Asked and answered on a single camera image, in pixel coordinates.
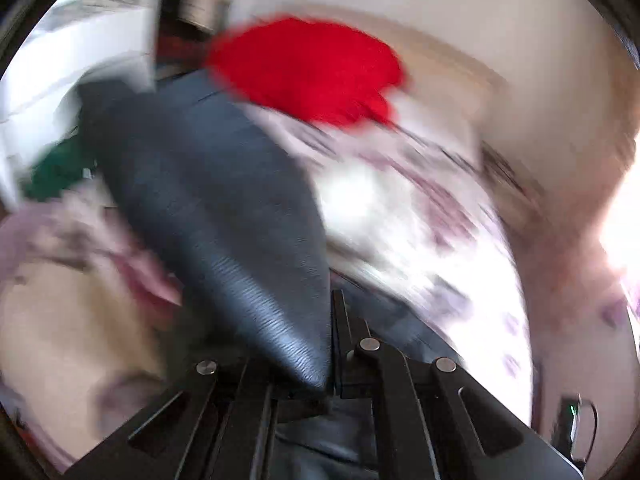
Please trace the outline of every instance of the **green object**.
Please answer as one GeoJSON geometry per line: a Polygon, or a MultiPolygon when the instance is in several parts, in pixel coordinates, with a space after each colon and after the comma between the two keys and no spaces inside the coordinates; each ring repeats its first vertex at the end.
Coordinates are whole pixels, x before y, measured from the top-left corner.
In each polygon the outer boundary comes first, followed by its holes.
{"type": "Polygon", "coordinates": [[[95,171],[95,159],[85,153],[78,136],[61,140],[31,171],[31,181],[24,185],[28,198],[44,202],[58,198],[62,191],[82,180],[86,170],[95,171]]]}

